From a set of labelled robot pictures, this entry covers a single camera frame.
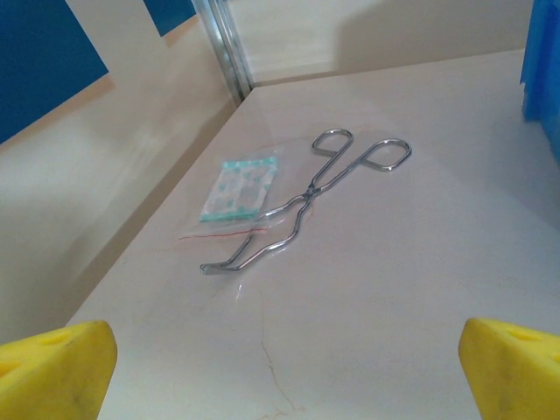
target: white wall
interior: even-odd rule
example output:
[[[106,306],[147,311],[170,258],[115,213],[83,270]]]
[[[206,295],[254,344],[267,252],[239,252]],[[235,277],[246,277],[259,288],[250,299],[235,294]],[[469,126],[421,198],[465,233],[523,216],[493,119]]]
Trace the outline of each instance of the white wall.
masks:
[[[230,0],[257,84],[522,48],[533,0]]]
[[[63,325],[234,110],[196,17],[68,4],[109,76],[0,146],[0,342]]]

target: metal tongs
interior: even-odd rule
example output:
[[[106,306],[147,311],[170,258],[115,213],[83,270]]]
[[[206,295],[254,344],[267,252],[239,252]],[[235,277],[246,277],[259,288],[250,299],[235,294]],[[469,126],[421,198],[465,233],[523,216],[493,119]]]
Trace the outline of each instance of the metal tongs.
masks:
[[[321,143],[323,143],[323,141],[326,138],[331,136],[346,137],[346,143],[338,150],[328,150],[320,147]],[[305,191],[303,194],[297,195],[296,197],[288,200],[288,202],[283,206],[273,208],[272,210],[261,213],[257,217],[256,221],[262,221],[263,219],[278,216],[279,214],[288,211],[292,206],[296,205],[297,203],[303,203],[303,205],[297,211],[297,217],[296,217],[296,222],[294,224],[294,228],[288,237],[282,239],[281,241],[271,243],[270,245],[267,245],[266,247],[259,249],[249,258],[245,259],[242,262],[237,263],[237,265],[234,265],[235,261],[237,261],[240,258],[240,256],[243,254],[243,251],[249,246],[249,244],[253,240],[255,233],[251,233],[248,235],[247,239],[245,239],[245,241],[241,244],[241,246],[234,252],[234,254],[231,255],[231,258],[229,258],[227,261],[202,264],[200,266],[200,271],[202,272],[202,274],[212,276],[212,275],[227,274],[227,273],[241,271],[246,269],[249,265],[256,262],[261,257],[266,256],[267,254],[277,249],[282,249],[286,247],[298,237],[299,230],[301,228],[301,220],[304,217],[304,214],[307,212],[307,210],[309,210],[312,202],[319,195],[329,191],[331,188],[336,186],[356,166],[365,165],[370,168],[376,169],[377,171],[390,172],[393,171],[395,168],[399,167],[400,165],[402,165],[403,162],[406,159],[408,159],[412,154],[412,148],[410,147],[410,144],[408,144],[404,140],[400,140],[398,138],[388,138],[386,140],[381,140],[380,142],[373,144],[369,149],[364,151],[360,157],[354,160],[349,166],[346,167],[346,169],[341,171],[328,183],[322,186],[317,186],[317,183],[323,178],[325,173],[331,168],[331,166],[335,164],[337,160],[340,159],[342,155],[344,155],[344,153],[346,153],[346,151],[350,148],[353,142],[354,142],[354,135],[347,129],[329,129],[328,131],[325,131],[323,134],[317,137],[317,139],[313,142],[311,149],[320,155],[330,157],[330,159],[317,172],[317,174],[315,174],[315,176],[311,180],[311,183],[307,187],[307,191]],[[390,145],[399,146],[404,150],[402,156],[393,164],[390,165],[377,164],[376,162],[372,162],[371,160],[368,159],[371,156],[371,154],[374,153],[374,151],[377,151],[380,148],[387,147]]]

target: blue panel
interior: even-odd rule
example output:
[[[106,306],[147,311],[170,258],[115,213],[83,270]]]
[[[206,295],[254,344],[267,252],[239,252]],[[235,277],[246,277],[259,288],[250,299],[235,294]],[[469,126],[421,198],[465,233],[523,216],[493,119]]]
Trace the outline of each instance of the blue panel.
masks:
[[[0,0],[0,143],[106,73],[65,0]]]
[[[535,0],[521,81],[525,83],[523,114],[538,120],[560,162],[560,5]]]
[[[192,18],[194,11],[190,0],[143,0],[162,37],[183,22]]]

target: bandage packet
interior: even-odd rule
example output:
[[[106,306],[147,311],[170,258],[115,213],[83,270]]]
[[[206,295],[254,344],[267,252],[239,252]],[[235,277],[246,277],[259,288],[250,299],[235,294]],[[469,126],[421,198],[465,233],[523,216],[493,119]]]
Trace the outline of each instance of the bandage packet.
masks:
[[[200,221],[255,218],[278,170],[276,156],[225,162],[200,214]]]

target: metal frame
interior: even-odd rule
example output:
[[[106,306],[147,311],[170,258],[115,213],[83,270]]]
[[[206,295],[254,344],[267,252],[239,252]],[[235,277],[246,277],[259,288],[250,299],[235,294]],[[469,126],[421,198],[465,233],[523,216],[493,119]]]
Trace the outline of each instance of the metal frame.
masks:
[[[192,3],[212,41],[229,90],[239,105],[253,89],[253,81],[226,0],[192,0]]]

